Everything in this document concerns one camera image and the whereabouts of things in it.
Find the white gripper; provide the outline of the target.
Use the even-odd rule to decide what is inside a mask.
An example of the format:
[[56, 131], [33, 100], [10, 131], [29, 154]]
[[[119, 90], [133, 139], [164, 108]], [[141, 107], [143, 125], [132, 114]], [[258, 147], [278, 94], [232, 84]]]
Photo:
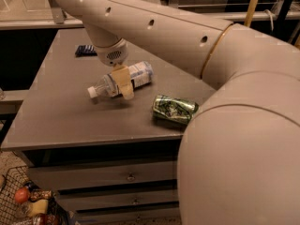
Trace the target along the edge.
[[127, 100], [133, 99], [134, 91], [128, 66], [120, 65], [128, 57], [128, 43], [121, 38], [110, 47], [100, 48], [95, 46], [94, 49], [97, 57], [104, 65], [114, 66], [112, 68], [112, 78], [115, 80], [123, 98]]

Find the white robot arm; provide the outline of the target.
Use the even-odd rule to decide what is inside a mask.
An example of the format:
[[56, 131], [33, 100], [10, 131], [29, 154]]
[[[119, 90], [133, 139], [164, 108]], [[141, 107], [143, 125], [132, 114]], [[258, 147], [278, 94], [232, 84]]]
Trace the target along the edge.
[[56, 0], [208, 83], [183, 135], [183, 225], [300, 225], [300, 52], [244, 25], [140, 0]]

